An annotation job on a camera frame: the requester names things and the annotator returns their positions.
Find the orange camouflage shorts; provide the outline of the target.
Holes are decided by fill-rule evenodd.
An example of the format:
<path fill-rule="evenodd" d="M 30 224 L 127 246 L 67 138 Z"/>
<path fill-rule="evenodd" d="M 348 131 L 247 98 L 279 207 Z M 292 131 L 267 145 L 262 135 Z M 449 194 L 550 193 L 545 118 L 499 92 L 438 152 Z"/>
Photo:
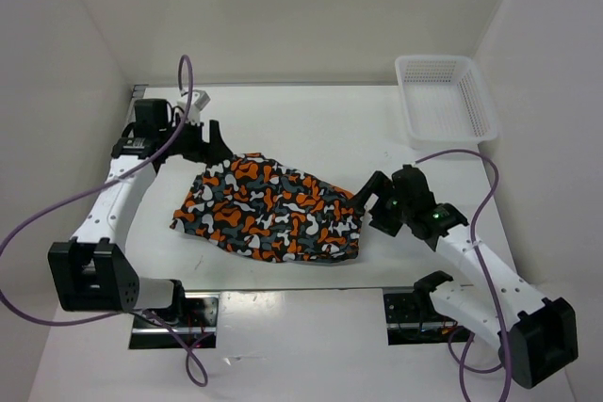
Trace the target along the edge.
<path fill-rule="evenodd" d="M 333 265 L 359 254 L 351 197 L 261 153 L 236 154 L 195 177 L 170 227 L 256 261 Z"/>

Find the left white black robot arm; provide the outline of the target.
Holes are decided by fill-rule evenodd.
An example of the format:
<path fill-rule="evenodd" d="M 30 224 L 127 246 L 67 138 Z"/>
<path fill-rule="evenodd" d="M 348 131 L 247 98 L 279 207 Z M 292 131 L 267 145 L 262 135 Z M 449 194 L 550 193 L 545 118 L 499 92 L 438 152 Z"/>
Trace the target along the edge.
<path fill-rule="evenodd" d="M 231 156 L 220 126 L 211 121 L 203 139 L 201 112 L 209 103 L 202 90 L 134 103 L 133 121 L 113 146 L 107 176 L 88 216 L 66 242 L 54 243 L 48 262 L 61 307 L 68 312 L 154 310 L 165 325 L 187 318 L 185 290 L 178 280 L 138 275 L 125 256 L 125 244 L 139 205 L 159 168 L 180 155 L 194 163 L 219 163 Z"/>

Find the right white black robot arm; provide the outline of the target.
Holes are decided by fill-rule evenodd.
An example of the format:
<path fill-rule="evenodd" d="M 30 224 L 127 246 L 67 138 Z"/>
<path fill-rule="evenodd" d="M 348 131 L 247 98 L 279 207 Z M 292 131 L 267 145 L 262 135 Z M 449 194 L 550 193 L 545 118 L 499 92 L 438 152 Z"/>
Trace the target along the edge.
<path fill-rule="evenodd" d="M 503 262 L 456 207 L 436 201 L 420 169 L 406 165 L 392 176 L 374 172 L 349 205 L 365 213 L 371 196 L 377 200 L 368 210 L 370 226 L 390 236 L 407 226 L 471 283 L 463 288 L 444 271 L 417 281 L 413 306 L 420 318 L 442 314 L 456 320 L 494 348 L 525 389 L 578 358 L 576 313 L 569 302 L 546 297 Z"/>

